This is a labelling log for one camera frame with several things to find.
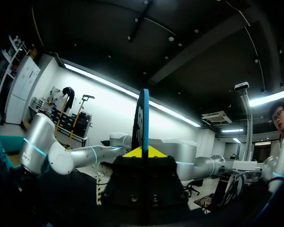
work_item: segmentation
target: black ceiling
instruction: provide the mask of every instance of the black ceiling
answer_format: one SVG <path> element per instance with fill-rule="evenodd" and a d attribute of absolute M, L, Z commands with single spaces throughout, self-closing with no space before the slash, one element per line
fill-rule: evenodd
<path fill-rule="evenodd" d="M 133 88 L 146 87 L 152 97 L 198 122 L 202 123 L 201 114 L 223 110 L 237 124 L 246 116 L 234 85 L 248 81 L 250 98 L 284 89 L 280 87 L 284 83 L 284 34 L 275 18 L 283 11 L 280 2 L 264 7 L 263 1 L 259 5 L 249 0 L 228 2 L 33 1 L 26 7 L 17 6 L 23 12 L 17 14 L 22 26 L 10 25 L 9 29 L 14 33 L 21 30 L 39 50 L 56 52 Z M 256 53 L 245 27 L 257 49 L 264 78 L 254 62 Z M 256 132 L 273 130 L 266 123 L 266 110 L 267 106 L 253 110 L 260 119 L 255 120 Z"/>

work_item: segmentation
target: yellow triangle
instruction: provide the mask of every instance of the yellow triangle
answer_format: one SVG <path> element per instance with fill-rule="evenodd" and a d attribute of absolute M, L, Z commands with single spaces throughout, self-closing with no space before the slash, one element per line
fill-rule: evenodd
<path fill-rule="evenodd" d="M 123 155 L 123 157 L 142 157 L 142 147 L 138 147 L 135 150 Z M 152 146 L 148 146 L 148 157 L 167 157 L 160 151 L 156 150 Z"/>

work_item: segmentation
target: white wall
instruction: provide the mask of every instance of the white wall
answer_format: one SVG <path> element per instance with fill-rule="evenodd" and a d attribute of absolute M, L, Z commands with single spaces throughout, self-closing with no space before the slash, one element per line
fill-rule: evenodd
<path fill-rule="evenodd" d="M 280 142 L 278 140 L 271 141 L 270 156 L 279 156 L 279 153 L 280 153 Z"/>
<path fill-rule="evenodd" d="M 212 156 L 213 155 L 223 156 L 225 152 L 225 145 L 226 145 L 225 142 L 219 140 L 218 138 L 214 138 Z"/>
<path fill-rule="evenodd" d="M 210 129 L 199 130 L 197 137 L 197 157 L 211 157 L 215 133 Z"/>
<path fill-rule="evenodd" d="M 227 143 L 225 145 L 224 158 L 229 159 L 231 156 L 233 156 L 232 154 L 237 154 L 238 145 L 239 145 L 238 143 Z M 254 148 L 255 148 L 255 145 L 251 144 L 250 151 L 252 153 L 254 152 Z M 243 159 L 243 154 L 244 154 L 245 149 L 246 149 L 246 143 L 241 143 L 240 144 L 239 160 Z"/>
<path fill-rule="evenodd" d="M 50 85 L 52 78 L 55 76 L 56 70 L 59 68 L 54 57 L 46 55 L 46 54 L 44 54 L 42 57 L 49 58 L 50 61 L 46 65 L 46 68 L 44 68 L 40 76 L 40 79 L 38 81 L 38 84 L 36 85 L 34 89 L 32 97 L 39 96 L 39 95 L 44 96 L 45 98 L 47 97 L 50 91 L 47 88 Z"/>
<path fill-rule="evenodd" d="M 78 99 L 81 99 L 82 95 L 95 97 L 84 104 L 83 110 L 92 114 L 92 128 L 88 131 L 90 145 L 98 145 L 101 144 L 101 140 L 108 140 L 109 134 L 112 132 L 132 134 L 136 99 L 60 67 L 57 68 L 55 75 L 48 83 L 47 89 L 45 89 L 46 93 L 43 94 L 44 98 L 47 97 L 47 91 L 52 86 L 61 89 L 72 87 Z M 73 113 L 78 110 L 79 103 L 77 102 L 73 106 Z M 154 107 L 150 107 L 149 121 L 150 138 L 186 138 L 197 141 L 199 133 L 197 128 Z M 67 137 L 61 136 L 61 140 L 66 143 Z M 73 141 L 72 145 L 75 145 L 72 146 L 73 148 L 80 146 Z"/>
<path fill-rule="evenodd" d="M 34 82 L 34 85 L 32 86 L 32 89 L 27 98 L 26 106 L 24 108 L 22 117 L 22 121 L 24 122 L 30 120 L 31 118 L 28 106 L 31 104 L 33 97 L 44 97 L 49 93 L 49 91 L 47 91 L 46 89 L 49 86 L 49 83 L 52 80 L 53 76 L 55 75 L 58 64 L 54 57 L 43 54 L 38 67 L 40 68 L 40 72 Z"/>

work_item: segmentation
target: ceiling light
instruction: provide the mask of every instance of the ceiling light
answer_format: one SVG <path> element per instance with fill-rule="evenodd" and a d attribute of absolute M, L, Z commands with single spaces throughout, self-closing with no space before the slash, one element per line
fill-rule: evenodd
<path fill-rule="evenodd" d="M 139 98 L 139 95 L 138 95 L 138 94 L 135 94 L 134 92 L 131 92 L 131 91 L 129 91 L 129 90 L 126 90 L 126 89 L 123 88 L 123 87 L 120 87 L 120 86 L 118 86 L 118 85 L 116 85 L 116 84 L 113 84 L 113 83 L 107 81 L 107 80 L 104 80 L 104 79 L 102 79 L 102 78 L 100 78 L 100 77 L 97 77 L 97 76 L 95 76 L 95 75 L 93 75 L 93 74 L 90 74 L 89 72 L 83 71 L 83 70 L 81 70 L 81 69 L 78 69 L 78 68 L 73 67 L 73 66 L 71 66 L 71 65 L 69 65 L 69 64 L 66 64 L 66 63 L 64 64 L 64 66 L 65 66 L 67 69 L 69 69 L 69 70 L 72 70 L 72 71 L 77 72 L 77 73 L 79 73 L 79 74 L 82 74 L 82 75 L 84 75 L 84 76 L 86 76 L 86 77 L 89 77 L 89 78 L 91 78 L 91 79 L 94 79 L 94 80 L 96 80 L 96 81 L 98 81 L 98 82 L 100 82 L 100 83 L 102 83 L 102 84 L 105 84 L 105 85 L 110 86 L 110 87 L 112 87 L 112 88 L 114 88 L 114 89 L 117 89 L 117 90 L 119 90 L 119 91 L 122 91 L 122 92 L 128 94 L 128 95 L 131 96 L 131 97 L 134 97 L 134 98 L 136 98 L 136 99 Z M 193 125 L 193 126 L 195 126 L 195 127 L 201 127 L 199 124 L 197 124 L 197 123 L 191 121 L 190 119 L 187 119 L 186 117 L 183 117 L 182 115 L 179 115 L 178 113 L 176 113 L 176 112 L 174 112 L 174 111 L 172 111 L 172 110 L 169 110 L 168 108 L 166 108 L 166 107 L 164 107 L 164 106 L 162 106 L 162 105 L 156 104 L 156 103 L 154 103 L 153 101 L 149 101 L 149 104 L 150 104 L 151 106 L 156 107 L 157 109 L 162 110 L 162 111 L 164 111 L 164 112 L 166 112 L 166 113 L 168 113 L 168 114 L 170 114 L 170 115 L 172 115 L 172 116 L 174 116 L 174 117 L 177 117 L 177 118 L 179 118 L 179 119 L 181 119 L 181 120 L 183 120 L 183 121 L 185 121 L 185 122 L 187 122 L 187 123 L 189 123 L 189 124 L 191 124 L 191 125 Z"/>
<path fill-rule="evenodd" d="M 234 141 L 236 141 L 237 143 L 241 143 L 240 140 L 238 140 L 237 138 L 232 138 Z"/>
<path fill-rule="evenodd" d="M 270 145 L 271 142 L 267 141 L 267 142 L 259 142 L 259 143 L 255 143 L 255 146 L 263 146 L 263 145 Z"/>
<path fill-rule="evenodd" d="M 222 130 L 222 132 L 239 132 L 239 131 L 243 131 L 243 129 Z"/>
<path fill-rule="evenodd" d="M 273 101 L 281 99 L 281 98 L 284 98 L 284 91 L 281 91 L 279 93 L 275 93 L 273 95 L 266 96 L 266 97 L 263 97 L 263 98 L 256 98 L 256 99 L 250 100 L 249 106 L 262 105 L 264 103 L 273 102 Z"/>

